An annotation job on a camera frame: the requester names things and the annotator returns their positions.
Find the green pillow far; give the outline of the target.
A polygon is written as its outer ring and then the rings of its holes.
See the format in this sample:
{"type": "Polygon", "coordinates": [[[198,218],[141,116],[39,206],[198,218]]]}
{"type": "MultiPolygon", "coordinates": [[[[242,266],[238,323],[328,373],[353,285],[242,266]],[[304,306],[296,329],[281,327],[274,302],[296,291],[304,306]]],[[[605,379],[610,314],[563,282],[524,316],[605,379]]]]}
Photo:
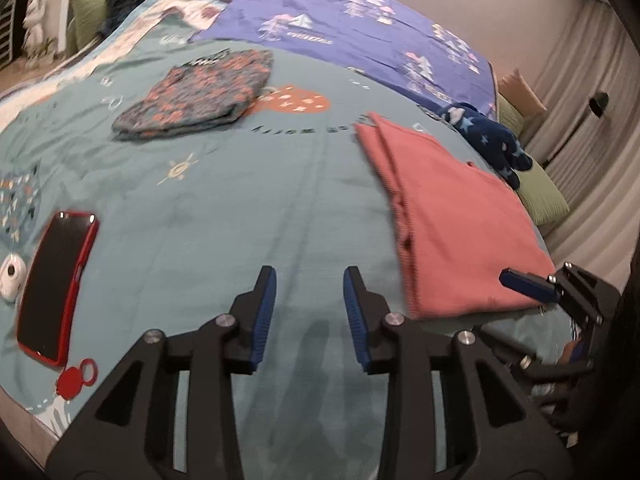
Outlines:
{"type": "Polygon", "coordinates": [[[498,94],[497,110],[498,122],[510,129],[518,138],[524,129],[523,115],[501,93],[498,94]]]}

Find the grey pleated curtain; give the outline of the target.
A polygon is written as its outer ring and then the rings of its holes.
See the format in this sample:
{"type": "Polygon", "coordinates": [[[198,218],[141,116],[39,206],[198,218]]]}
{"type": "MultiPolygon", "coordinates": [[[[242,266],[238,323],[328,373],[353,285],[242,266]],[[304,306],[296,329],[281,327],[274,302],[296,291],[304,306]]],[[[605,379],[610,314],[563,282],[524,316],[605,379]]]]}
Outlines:
{"type": "Polygon", "coordinates": [[[570,213],[542,235],[555,262],[623,287],[639,236],[639,52],[612,6],[577,0],[534,90],[548,110],[524,139],[541,162],[594,92],[610,96],[604,115],[590,116],[547,168],[570,213]]]}

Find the green cushion left side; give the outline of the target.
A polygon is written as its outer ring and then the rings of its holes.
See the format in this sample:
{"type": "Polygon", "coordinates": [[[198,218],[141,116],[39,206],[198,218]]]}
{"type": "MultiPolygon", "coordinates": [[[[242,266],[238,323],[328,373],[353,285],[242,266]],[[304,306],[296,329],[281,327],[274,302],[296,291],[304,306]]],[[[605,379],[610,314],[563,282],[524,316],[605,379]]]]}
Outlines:
{"type": "Polygon", "coordinates": [[[106,20],[106,0],[70,0],[73,11],[73,40],[77,50],[91,44],[106,20]]]}

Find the floral patterned folded garment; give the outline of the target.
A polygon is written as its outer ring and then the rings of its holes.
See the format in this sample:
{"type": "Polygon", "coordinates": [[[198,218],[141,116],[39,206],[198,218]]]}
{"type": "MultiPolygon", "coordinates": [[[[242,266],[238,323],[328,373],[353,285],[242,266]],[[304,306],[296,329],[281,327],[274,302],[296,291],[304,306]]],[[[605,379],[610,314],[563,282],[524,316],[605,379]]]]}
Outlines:
{"type": "Polygon", "coordinates": [[[268,50],[221,50],[173,67],[114,120],[118,140],[149,141],[236,122],[258,99],[271,76],[268,50]]]}

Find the navy star fleece garment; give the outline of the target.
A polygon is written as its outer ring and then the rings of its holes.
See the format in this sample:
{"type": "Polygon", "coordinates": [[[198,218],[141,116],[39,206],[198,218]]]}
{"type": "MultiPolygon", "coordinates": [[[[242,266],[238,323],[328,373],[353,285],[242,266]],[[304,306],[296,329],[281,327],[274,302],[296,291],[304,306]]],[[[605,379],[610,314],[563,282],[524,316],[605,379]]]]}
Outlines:
{"type": "Polygon", "coordinates": [[[509,128],[489,119],[469,103],[449,104],[436,115],[457,130],[510,188],[514,191],[520,188],[520,178],[516,173],[531,170],[533,159],[525,153],[509,128]]]}

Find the pink knit sweater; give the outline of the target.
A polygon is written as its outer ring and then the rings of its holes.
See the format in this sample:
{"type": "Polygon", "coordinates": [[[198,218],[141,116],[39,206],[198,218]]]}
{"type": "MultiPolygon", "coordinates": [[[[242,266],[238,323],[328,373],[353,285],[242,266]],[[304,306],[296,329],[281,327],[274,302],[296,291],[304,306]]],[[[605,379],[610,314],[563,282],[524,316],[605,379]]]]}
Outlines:
{"type": "Polygon", "coordinates": [[[539,276],[554,271],[532,220],[503,180],[454,158],[434,136],[378,114],[355,131],[390,200],[414,318],[537,307],[499,282],[506,268],[539,276]]]}

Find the small white round gadget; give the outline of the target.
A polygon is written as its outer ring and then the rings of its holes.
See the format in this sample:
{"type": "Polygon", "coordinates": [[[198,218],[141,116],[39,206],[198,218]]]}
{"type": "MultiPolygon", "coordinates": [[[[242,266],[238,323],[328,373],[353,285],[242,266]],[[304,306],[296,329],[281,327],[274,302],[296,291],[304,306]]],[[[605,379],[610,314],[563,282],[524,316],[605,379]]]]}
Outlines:
{"type": "Polygon", "coordinates": [[[4,258],[0,272],[1,298],[13,304],[22,290],[27,276],[26,264],[17,254],[9,254],[4,258]]]}

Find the red cased smartphone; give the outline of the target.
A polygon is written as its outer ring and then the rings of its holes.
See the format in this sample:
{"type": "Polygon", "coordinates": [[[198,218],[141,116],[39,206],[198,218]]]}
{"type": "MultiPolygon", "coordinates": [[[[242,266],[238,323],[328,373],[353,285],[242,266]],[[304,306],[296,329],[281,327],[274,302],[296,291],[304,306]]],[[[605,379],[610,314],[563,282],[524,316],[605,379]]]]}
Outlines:
{"type": "Polygon", "coordinates": [[[99,225],[93,212],[57,211],[38,244],[18,306],[16,340],[43,364],[67,362],[81,275],[99,225]]]}

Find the black floor lamp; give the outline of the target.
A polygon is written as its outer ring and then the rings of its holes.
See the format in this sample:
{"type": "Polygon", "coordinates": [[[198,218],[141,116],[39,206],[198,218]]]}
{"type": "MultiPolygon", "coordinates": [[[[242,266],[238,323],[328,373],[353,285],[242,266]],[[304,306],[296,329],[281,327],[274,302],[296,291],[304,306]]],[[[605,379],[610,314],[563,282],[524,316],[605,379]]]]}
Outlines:
{"type": "Polygon", "coordinates": [[[590,116],[594,116],[595,118],[600,119],[604,115],[604,112],[608,107],[608,102],[610,102],[610,96],[608,95],[608,92],[604,92],[601,90],[594,92],[593,95],[590,96],[585,109],[582,111],[582,114],[576,120],[572,130],[570,130],[570,133],[565,136],[560,146],[556,148],[554,152],[542,163],[541,167],[547,169],[550,164],[555,161],[555,159],[559,156],[559,154],[562,153],[567,144],[570,143],[570,140],[574,138],[574,135],[580,128],[582,128],[582,125],[590,116]]]}

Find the green pillow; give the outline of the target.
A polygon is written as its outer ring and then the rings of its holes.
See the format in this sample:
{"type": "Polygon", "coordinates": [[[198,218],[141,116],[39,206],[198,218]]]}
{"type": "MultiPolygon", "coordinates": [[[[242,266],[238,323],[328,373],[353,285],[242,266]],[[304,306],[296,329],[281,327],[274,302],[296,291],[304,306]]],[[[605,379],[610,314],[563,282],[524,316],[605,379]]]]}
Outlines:
{"type": "Polygon", "coordinates": [[[566,199],[536,160],[529,170],[515,173],[520,180],[516,192],[535,226],[557,222],[570,213],[566,199]]]}
{"type": "Polygon", "coordinates": [[[510,129],[518,138],[524,129],[523,115],[501,93],[498,94],[497,110],[498,122],[510,129]]]}

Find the purple tree print sheet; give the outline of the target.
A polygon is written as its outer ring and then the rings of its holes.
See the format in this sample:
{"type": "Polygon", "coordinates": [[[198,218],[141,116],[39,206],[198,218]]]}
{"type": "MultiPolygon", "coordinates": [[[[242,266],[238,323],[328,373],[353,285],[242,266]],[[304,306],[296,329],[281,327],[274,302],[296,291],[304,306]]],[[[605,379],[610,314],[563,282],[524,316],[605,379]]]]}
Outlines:
{"type": "Polygon", "coordinates": [[[241,40],[354,70],[429,108],[497,116],[490,63],[396,0],[232,0],[199,40],[241,40]]]}

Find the white bear figurine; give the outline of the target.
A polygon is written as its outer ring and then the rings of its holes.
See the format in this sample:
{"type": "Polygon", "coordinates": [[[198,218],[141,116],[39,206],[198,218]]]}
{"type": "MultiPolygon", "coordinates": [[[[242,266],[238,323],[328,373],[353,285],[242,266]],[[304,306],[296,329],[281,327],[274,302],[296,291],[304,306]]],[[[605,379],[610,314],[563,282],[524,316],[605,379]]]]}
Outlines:
{"type": "Polygon", "coordinates": [[[47,38],[43,30],[45,16],[46,0],[28,0],[23,20],[23,28],[25,29],[23,54],[27,67],[34,66],[40,55],[48,50],[47,38]]]}

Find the green pillow near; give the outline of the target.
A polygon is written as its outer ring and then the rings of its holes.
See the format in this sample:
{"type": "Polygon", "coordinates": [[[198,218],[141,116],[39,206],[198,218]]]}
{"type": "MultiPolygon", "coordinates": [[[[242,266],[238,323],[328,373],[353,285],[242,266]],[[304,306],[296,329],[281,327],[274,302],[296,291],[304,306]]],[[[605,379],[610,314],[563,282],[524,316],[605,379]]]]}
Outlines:
{"type": "Polygon", "coordinates": [[[515,173],[520,180],[516,192],[535,226],[557,222],[570,213],[566,199],[536,160],[529,170],[515,173]]]}

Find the teal patterned quilt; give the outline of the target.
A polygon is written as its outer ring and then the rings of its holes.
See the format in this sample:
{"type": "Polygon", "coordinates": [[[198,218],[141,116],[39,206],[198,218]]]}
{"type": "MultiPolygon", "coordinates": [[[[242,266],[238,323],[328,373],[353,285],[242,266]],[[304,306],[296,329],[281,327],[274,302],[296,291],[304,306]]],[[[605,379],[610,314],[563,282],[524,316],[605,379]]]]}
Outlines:
{"type": "Polygon", "coordinates": [[[1,422],[32,463],[72,464],[64,436],[147,330],[171,336],[226,312],[262,266],[276,307],[258,371],[233,381],[250,479],[369,479],[380,456],[386,383],[360,370],[342,299],[354,264],[405,309],[392,213],[354,123],[377,112],[431,133],[457,159],[477,154],[398,93],[349,70],[277,51],[274,88],[307,90],[320,113],[260,110],[233,125],[143,143],[112,125],[171,67],[222,49],[191,35],[209,0],[148,0],[67,70],[1,99],[1,171],[37,177],[35,215],[2,252],[35,253],[55,211],[88,210],[100,227],[80,280],[70,366],[87,362],[73,400],[60,371],[18,348],[17,310],[1,308],[1,422]]]}

